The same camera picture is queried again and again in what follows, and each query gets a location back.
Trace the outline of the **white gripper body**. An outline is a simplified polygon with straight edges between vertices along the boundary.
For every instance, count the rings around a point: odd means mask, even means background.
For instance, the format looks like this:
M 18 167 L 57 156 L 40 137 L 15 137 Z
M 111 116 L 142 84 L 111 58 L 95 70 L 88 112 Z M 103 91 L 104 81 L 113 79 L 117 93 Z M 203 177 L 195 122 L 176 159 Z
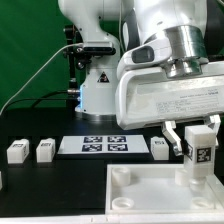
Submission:
M 174 79 L 160 67 L 125 72 L 115 104 L 117 123 L 124 130 L 223 114 L 224 61 L 203 65 L 201 75 Z

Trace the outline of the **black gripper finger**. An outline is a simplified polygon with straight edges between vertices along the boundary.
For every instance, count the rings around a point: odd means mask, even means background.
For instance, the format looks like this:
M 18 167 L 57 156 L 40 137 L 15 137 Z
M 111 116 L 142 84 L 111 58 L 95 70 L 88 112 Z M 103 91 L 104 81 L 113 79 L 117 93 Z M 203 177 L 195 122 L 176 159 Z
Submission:
M 183 154 L 181 139 L 175 132 L 176 122 L 175 121 L 165 121 L 162 124 L 162 133 L 167 138 L 167 140 L 172 144 L 174 154 L 176 156 L 181 156 Z
M 221 125 L 221 118 L 218 114 L 209 115 L 204 118 L 205 136 L 208 144 L 213 144 L 215 147 L 219 146 L 217 134 Z

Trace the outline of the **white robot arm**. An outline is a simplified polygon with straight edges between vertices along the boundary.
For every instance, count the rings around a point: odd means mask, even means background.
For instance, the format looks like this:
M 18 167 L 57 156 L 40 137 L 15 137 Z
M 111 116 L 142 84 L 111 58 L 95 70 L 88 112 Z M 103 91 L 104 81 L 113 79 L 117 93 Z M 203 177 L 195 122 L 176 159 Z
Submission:
M 58 0 L 81 36 L 80 111 L 126 130 L 161 126 L 176 154 L 179 122 L 213 131 L 224 115 L 224 0 Z

